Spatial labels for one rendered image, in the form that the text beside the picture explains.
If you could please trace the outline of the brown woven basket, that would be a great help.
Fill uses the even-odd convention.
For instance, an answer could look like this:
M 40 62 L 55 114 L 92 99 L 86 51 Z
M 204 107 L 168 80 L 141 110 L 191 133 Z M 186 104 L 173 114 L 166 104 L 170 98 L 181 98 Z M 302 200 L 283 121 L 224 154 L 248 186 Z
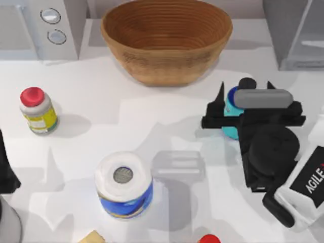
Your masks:
M 219 58 L 230 16 L 201 0 L 133 0 L 108 11 L 101 33 L 127 73 L 147 86 L 185 86 Z

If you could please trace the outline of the grey cabinet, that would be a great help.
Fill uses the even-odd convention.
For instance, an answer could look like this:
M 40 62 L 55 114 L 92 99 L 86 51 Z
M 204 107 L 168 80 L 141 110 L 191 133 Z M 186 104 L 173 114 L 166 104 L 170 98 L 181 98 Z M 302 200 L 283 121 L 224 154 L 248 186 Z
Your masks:
M 324 0 L 263 0 L 280 71 L 324 71 Z

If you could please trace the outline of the teal bottle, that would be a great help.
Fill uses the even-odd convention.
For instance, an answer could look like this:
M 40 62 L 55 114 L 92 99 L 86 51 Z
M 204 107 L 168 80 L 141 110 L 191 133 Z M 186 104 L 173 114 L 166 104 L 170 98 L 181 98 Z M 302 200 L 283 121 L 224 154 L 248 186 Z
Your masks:
M 237 108 L 234 104 L 234 94 L 237 91 L 238 86 L 235 86 L 229 90 L 225 100 L 224 116 L 240 116 L 244 113 L 243 109 Z M 238 131 L 236 127 L 222 127 L 223 133 L 234 140 L 238 140 Z

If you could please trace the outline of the pale microwave oven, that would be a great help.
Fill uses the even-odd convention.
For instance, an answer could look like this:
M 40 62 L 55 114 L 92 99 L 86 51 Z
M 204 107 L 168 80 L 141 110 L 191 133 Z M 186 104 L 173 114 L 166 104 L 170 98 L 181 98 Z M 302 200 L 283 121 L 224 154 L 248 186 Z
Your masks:
M 60 13 L 59 23 L 41 19 L 48 8 Z M 77 60 L 88 13 L 87 0 L 0 0 L 0 60 Z M 48 41 L 54 29 L 66 34 L 64 44 Z

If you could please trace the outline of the small microwave knob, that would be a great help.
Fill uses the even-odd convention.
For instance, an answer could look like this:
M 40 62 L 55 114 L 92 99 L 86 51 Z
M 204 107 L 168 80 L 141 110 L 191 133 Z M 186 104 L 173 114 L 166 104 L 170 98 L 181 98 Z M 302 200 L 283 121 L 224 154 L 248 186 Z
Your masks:
M 55 45 L 62 45 L 67 41 L 66 34 L 58 29 L 48 31 L 47 39 Z

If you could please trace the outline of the pale grey rounded box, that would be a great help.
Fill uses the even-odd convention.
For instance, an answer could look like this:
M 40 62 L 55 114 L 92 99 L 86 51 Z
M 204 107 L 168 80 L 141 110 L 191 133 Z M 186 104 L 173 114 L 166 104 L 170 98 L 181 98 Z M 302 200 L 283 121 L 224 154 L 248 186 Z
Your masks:
M 234 93 L 234 104 L 241 109 L 287 108 L 293 95 L 283 89 L 243 89 Z

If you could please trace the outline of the blue wrapped paper towel roll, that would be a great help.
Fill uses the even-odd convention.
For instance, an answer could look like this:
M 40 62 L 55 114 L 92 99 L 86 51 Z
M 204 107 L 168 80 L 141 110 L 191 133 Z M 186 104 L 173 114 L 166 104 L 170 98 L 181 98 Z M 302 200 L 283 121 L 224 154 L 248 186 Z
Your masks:
M 152 201 L 150 167 L 135 153 L 124 151 L 106 156 L 99 162 L 94 180 L 102 207 L 115 218 L 137 217 Z

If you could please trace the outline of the red round object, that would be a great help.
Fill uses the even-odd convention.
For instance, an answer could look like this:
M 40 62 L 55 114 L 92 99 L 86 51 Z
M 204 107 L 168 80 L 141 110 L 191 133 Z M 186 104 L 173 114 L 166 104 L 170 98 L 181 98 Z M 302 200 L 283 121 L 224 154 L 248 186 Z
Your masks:
M 205 234 L 197 241 L 197 243 L 221 243 L 221 241 L 214 234 Z

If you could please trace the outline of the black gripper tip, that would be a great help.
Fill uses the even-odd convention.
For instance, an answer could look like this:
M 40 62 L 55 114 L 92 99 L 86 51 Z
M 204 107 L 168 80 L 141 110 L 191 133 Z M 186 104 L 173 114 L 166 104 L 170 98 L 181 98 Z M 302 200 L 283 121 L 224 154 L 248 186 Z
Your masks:
M 0 194 L 12 194 L 20 187 L 21 182 L 11 168 L 0 130 Z

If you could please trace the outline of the pale yellow block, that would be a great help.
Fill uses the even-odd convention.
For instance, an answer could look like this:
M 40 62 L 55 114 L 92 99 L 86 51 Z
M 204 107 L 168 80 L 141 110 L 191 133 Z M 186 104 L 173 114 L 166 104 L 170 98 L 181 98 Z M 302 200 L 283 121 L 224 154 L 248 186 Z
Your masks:
M 79 240 L 77 243 L 106 243 L 106 240 L 96 230 L 93 230 L 86 236 L 84 236 L 81 240 Z

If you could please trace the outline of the large microwave knob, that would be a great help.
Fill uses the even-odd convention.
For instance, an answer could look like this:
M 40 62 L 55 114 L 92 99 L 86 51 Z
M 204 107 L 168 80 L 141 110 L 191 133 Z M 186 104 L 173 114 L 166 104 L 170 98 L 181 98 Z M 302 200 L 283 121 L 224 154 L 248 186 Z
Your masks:
M 61 20 L 60 13 L 53 8 L 41 10 L 40 17 L 44 22 L 48 24 L 57 24 Z

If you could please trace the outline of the red-capped yellow label bottle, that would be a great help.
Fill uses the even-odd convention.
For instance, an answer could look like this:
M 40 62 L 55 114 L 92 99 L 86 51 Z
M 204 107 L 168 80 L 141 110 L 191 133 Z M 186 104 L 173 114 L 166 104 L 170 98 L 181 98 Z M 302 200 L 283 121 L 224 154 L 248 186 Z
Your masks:
M 20 95 L 20 110 L 35 134 L 48 134 L 58 123 L 58 117 L 48 94 L 39 87 L 29 87 Z

